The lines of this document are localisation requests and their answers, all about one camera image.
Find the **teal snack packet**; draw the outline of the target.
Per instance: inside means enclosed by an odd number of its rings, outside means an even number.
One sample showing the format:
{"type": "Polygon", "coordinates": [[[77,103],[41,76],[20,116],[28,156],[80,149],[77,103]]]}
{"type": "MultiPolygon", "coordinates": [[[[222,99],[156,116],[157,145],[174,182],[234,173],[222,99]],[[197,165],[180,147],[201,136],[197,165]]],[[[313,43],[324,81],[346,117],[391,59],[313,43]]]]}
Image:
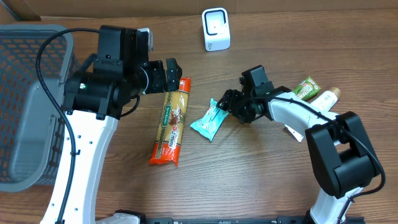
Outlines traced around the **teal snack packet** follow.
{"type": "Polygon", "coordinates": [[[198,131],[210,141],[213,140],[224,119],[229,115],[227,111],[219,109],[217,103],[218,102],[212,98],[210,100],[210,107],[205,115],[190,125],[191,128],[198,131]]]}

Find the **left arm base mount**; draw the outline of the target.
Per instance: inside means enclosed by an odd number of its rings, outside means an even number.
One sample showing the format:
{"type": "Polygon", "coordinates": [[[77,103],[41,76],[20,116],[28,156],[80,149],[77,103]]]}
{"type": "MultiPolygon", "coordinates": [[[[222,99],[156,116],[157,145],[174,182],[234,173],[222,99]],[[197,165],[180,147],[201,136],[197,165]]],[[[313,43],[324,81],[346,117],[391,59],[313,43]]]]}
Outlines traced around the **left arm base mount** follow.
{"type": "Polygon", "coordinates": [[[113,216],[97,220],[96,224],[145,224],[146,215],[131,210],[116,210],[113,216]]]}

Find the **white Pantene tube gold cap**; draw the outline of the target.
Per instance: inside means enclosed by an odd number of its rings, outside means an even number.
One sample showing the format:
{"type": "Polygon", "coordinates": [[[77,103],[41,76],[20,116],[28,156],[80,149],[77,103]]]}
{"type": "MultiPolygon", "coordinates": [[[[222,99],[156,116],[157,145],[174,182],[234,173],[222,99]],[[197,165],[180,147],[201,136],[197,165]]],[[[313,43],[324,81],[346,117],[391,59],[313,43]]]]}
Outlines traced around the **white Pantene tube gold cap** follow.
{"type": "MultiPolygon", "coordinates": [[[[337,87],[331,87],[324,91],[319,97],[311,102],[311,105],[320,109],[321,111],[330,111],[332,107],[338,102],[341,97],[341,90],[337,87]]],[[[285,125],[285,128],[298,141],[302,142],[303,136],[290,126],[285,125]]]]}

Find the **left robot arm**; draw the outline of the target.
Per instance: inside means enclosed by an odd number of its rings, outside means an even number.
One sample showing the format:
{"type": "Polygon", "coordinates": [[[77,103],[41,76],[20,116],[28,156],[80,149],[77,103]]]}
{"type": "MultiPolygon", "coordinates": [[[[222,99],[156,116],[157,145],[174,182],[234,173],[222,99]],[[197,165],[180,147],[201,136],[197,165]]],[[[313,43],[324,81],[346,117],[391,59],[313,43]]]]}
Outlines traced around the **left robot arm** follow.
{"type": "Polygon", "coordinates": [[[96,33],[97,53],[66,80],[63,101],[54,105],[66,129],[44,223],[94,223],[104,158],[124,106],[179,88],[174,58],[149,60],[150,29],[103,25],[96,33]]]}

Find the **green snack packet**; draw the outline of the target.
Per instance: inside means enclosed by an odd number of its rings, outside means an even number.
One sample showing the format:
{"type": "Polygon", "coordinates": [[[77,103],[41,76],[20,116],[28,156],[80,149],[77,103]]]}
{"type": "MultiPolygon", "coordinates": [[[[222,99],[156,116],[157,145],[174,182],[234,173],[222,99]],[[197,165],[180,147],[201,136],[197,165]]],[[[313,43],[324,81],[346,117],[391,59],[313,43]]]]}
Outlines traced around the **green snack packet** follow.
{"type": "Polygon", "coordinates": [[[299,99],[307,101],[316,96],[320,90],[320,85],[312,77],[307,77],[304,81],[300,82],[292,91],[299,99]]]}

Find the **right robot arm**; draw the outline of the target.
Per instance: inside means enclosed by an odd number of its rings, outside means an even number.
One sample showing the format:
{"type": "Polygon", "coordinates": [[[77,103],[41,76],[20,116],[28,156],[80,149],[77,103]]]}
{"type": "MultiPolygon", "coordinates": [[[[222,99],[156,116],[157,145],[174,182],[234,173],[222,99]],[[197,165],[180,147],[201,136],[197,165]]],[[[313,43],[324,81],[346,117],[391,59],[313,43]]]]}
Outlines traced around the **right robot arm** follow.
{"type": "Polygon", "coordinates": [[[360,117],[322,111],[287,87],[273,86],[264,67],[246,70],[241,90],[226,90],[217,107],[240,123],[261,117],[290,126],[305,136],[313,173],[320,186],[317,201],[303,223],[364,223],[347,217],[355,199],[380,191],[386,175],[360,117]]]}

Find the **red spaghetti packet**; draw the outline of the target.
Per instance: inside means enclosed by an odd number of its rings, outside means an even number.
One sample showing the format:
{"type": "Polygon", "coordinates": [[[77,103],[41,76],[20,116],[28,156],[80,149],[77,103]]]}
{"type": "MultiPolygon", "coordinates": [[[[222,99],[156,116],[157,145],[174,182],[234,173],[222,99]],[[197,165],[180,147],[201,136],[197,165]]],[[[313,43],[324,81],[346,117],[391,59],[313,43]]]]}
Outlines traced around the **red spaghetti packet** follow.
{"type": "Polygon", "coordinates": [[[190,77],[183,77],[177,91],[165,94],[150,164],[173,162],[178,165],[191,82],[190,77]]]}

